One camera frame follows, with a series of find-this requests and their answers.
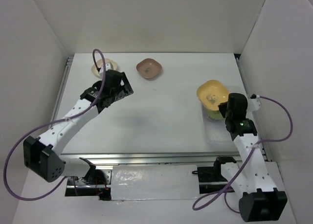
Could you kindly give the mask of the clear plastic bin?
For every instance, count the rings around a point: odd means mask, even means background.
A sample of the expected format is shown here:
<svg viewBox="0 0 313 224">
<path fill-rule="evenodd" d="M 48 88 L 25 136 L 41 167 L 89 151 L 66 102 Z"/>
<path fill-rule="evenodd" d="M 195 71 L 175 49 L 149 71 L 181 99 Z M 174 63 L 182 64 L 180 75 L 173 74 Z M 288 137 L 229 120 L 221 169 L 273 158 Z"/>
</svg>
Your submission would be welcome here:
<svg viewBox="0 0 313 224">
<path fill-rule="evenodd" d="M 245 90 L 240 86 L 230 86 L 230 85 L 224 86 L 227 87 L 229 94 L 241 93 L 243 95 L 246 95 Z M 202 120 L 203 120 L 204 140 L 206 141 L 207 144 L 212 145 L 217 144 L 220 147 L 232 146 L 233 142 L 231 140 L 229 132 L 226 130 L 224 118 L 219 121 L 211 121 L 208 120 L 202 113 Z"/>
</svg>

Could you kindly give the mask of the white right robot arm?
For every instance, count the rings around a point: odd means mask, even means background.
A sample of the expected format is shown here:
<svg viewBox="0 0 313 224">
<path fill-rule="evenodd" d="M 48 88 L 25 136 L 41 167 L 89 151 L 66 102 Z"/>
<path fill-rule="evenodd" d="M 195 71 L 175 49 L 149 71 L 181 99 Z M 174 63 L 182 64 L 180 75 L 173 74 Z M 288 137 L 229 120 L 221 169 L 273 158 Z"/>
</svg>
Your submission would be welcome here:
<svg viewBox="0 0 313 224">
<path fill-rule="evenodd" d="M 241 93 L 231 93 L 227 102 L 219 104 L 226 129 L 243 163 L 239 166 L 232 157 L 217 157 L 213 176 L 230 183 L 239 198 L 239 212 L 245 222 L 277 221 L 288 199 L 267 170 L 256 127 L 246 116 L 249 103 L 259 105 L 255 98 L 247 99 Z"/>
</svg>

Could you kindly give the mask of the cream plate back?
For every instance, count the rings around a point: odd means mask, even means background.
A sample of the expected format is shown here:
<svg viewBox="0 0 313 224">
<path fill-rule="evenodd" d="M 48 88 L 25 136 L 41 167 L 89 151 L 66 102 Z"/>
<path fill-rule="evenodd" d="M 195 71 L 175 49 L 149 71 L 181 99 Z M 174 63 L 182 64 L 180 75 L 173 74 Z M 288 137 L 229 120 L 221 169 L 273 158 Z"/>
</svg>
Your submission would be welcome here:
<svg viewBox="0 0 313 224">
<path fill-rule="evenodd" d="M 97 62 L 96 62 L 97 66 L 99 68 L 102 68 L 103 67 L 103 61 L 102 59 L 99 59 Z M 111 59 L 108 59 L 108 58 L 105 58 L 105 65 L 106 65 L 106 70 L 109 70 L 109 69 L 112 69 L 112 70 L 118 70 L 118 64 L 111 60 Z M 99 79 L 102 79 L 102 75 L 99 74 L 99 71 L 98 69 L 96 68 L 96 65 L 93 65 L 91 67 L 91 72 L 93 73 L 94 76 L 96 76 L 97 78 Z"/>
</svg>

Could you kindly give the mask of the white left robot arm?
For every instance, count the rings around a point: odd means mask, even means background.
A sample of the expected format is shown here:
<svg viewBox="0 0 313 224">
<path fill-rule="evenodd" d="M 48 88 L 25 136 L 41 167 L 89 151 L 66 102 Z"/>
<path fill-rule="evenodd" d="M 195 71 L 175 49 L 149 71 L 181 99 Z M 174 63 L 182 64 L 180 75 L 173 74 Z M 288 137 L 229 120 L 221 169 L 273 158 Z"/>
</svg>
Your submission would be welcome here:
<svg viewBox="0 0 313 224">
<path fill-rule="evenodd" d="M 85 158 L 60 158 L 70 140 L 93 118 L 112 103 L 133 94 L 124 72 L 107 70 L 105 82 L 98 81 L 86 89 L 72 109 L 37 138 L 28 136 L 23 141 L 24 164 L 47 182 L 60 176 L 79 177 L 85 184 L 92 184 L 100 173 Z"/>
</svg>

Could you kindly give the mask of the brown plate back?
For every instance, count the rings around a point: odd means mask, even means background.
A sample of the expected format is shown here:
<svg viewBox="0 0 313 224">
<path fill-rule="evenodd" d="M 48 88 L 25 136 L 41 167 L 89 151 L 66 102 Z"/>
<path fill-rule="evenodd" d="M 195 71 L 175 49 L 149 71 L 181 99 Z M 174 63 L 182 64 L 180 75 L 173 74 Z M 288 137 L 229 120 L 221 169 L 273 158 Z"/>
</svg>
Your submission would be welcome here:
<svg viewBox="0 0 313 224">
<path fill-rule="evenodd" d="M 146 58 L 136 65 L 136 70 L 145 79 L 154 79 L 162 72 L 162 65 L 154 59 Z"/>
</svg>

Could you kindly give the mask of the white cover panel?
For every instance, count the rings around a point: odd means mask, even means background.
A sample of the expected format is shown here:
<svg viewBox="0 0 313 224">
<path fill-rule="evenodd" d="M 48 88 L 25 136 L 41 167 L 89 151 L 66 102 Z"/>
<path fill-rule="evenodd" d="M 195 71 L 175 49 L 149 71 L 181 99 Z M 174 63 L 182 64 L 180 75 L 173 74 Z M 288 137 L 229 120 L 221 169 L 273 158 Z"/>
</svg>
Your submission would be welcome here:
<svg viewBox="0 0 313 224">
<path fill-rule="evenodd" d="M 115 166 L 114 201 L 189 200 L 200 195 L 196 165 Z"/>
</svg>

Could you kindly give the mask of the yellow plate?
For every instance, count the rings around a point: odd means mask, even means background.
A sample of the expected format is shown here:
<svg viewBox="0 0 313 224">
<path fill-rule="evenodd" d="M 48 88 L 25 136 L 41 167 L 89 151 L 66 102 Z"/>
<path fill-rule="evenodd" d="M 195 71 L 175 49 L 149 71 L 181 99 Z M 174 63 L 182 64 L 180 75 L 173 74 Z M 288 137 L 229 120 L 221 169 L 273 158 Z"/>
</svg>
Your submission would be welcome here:
<svg viewBox="0 0 313 224">
<path fill-rule="evenodd" d="M 228 101 L 229 91 L 220 81 L 209 80 L 197 89 L 201 104 L 210 111 L 218 111 L 219 104 Z"/>
</svg>

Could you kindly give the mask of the green plate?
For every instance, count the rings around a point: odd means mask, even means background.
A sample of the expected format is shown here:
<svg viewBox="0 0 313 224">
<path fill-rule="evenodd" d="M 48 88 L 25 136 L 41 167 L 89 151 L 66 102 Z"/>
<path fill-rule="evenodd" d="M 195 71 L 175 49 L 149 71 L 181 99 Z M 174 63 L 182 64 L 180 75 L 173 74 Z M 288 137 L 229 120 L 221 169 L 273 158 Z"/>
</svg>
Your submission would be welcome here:
<svg viewBox="0 0 313 224">
<path fill-rule="evenodd" d="M 219 110 L 214 111 L 211 109 L 208 109 L 206 106 L 202 105 L 202 113 L 204 114 L 204 116 L 211 121 L 219 121 L 223 119 L 222 114 L 220 113 Z"/>
</svg>

